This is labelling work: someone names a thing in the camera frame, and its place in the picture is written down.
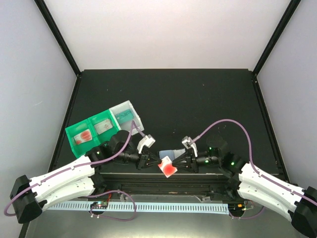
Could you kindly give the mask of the red circle white card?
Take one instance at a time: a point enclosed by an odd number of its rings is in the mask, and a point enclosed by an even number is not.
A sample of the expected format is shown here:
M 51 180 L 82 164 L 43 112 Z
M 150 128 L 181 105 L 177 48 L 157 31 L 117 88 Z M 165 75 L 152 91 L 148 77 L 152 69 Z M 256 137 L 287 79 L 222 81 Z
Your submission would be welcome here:
M 163 172 L 166 178 L 169 178 L 178 171 L 178 169 L 172 165 L 172 161 L 168 156 L 162 158 L 161 163 L 158 165 L 158 167 Z

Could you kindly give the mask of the pink card sleeve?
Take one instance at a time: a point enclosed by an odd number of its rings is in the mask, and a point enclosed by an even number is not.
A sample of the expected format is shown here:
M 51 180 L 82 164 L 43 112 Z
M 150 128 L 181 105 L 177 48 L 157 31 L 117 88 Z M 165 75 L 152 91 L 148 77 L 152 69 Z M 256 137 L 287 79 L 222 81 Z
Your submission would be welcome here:
M 113 125 L 112 125 L 110 119 L 105 119 L 105 120 L 95 124 L 94 128 L 95 128 L 97 134 L 102 134 L 102 133 L 108 131 L 109 129 L 112 129 Z

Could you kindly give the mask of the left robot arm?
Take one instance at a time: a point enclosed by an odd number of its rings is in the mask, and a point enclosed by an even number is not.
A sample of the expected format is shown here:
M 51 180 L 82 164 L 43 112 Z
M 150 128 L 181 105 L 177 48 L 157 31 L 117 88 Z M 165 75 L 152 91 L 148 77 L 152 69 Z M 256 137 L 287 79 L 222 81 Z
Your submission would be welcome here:
M 10 205 L 18 223 L 28 223 L 48 208 L 78 197 L 103 197 L 106 183 L 99 172 L 104 160 L 133 161 L 143 169 L 159 158 L 148 149 L 154 144 L 151 135 L 144 135 L 137 146 L 128 131 L 120 130 L 110 140 L 87 151 L 77 160 L 42 176 L 15 180 L 10 193 Z

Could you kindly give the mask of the teal card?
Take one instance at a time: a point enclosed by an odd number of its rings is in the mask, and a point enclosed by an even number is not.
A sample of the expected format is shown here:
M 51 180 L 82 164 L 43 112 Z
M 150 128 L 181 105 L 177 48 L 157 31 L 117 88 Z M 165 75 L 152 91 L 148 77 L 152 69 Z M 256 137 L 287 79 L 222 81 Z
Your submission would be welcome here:
M 134 114 L 130 109 L 124 110 L 115 115 L 115 118 L 119 124 L 124 124 L 134 119 Z

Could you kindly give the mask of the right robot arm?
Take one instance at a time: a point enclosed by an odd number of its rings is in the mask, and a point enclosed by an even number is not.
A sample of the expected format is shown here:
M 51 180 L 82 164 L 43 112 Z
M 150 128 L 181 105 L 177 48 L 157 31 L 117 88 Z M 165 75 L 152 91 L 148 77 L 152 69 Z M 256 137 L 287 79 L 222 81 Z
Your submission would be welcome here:
M 201 166 L 217 165 L 228 178 L 225 194 L 231 200 L 239 197 L 252 200 L 280 214 L 301 234 L 317 236 L 317 190 L 287 183 L 259 169 L 244 158 L 230 152 L 219 135 L 207 138 L 207 149 L 198 152 L 193 140 L 182 140 L 185 152 L 172 161 L 178 169 L 198 173 Z

